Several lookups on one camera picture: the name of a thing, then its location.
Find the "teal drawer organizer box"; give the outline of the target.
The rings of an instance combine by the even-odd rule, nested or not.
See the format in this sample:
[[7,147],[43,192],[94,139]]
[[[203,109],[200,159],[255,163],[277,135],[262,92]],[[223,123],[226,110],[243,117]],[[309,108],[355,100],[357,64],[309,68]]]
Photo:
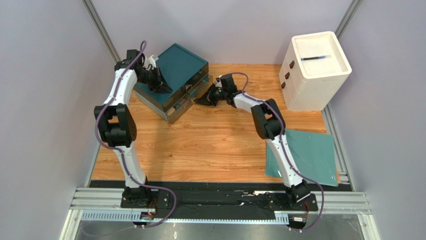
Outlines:
[[166,112],[184,95],[186,86],[198,83],[209,74],[209,62],[177,43],[162,52],[155,62],[172,92],[153,93],[141,83],[133,90],[142,103],[166,121]]

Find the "clear drawer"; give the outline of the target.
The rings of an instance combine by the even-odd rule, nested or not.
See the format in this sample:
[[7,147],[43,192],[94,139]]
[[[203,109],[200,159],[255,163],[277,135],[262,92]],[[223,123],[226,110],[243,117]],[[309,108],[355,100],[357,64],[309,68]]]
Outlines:
[[185,87],[184,95],[170,108],[166,114],[166,121],[170,124],[175,123],[178,118],[200,98],[212,85],[212,76],[205,75],[199,82]]

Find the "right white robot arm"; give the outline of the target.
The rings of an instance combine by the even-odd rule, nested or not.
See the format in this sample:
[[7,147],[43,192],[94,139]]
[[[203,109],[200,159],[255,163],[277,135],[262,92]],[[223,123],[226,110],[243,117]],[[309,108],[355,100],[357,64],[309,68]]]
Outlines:
[[311,195],[311,191],[290,151],[285,133],[285,122],[275,100],[255,98],[241,90],[213,84],[195,103],[215,107],[219,101],[225,101],[228,105],[245,110],[252,115],[258,136],[265,140],[278,163],[289,199],[294,204],[301,204],[305,201]]

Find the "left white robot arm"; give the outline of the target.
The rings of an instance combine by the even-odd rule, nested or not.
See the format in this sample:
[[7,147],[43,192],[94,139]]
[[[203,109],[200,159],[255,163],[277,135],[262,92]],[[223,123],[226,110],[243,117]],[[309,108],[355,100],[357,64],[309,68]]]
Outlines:
[[148,201],[152,187],[148,185],[136,153],[136,123],[128,107],[137,83],[156,83],[160,71],[155,64],[144,68],[142,59],[135,57],[117,62],[115,79],[103,105],[94,108],[95,136],[106,149],[118,157],[125,176],[122,197],[126,201]]

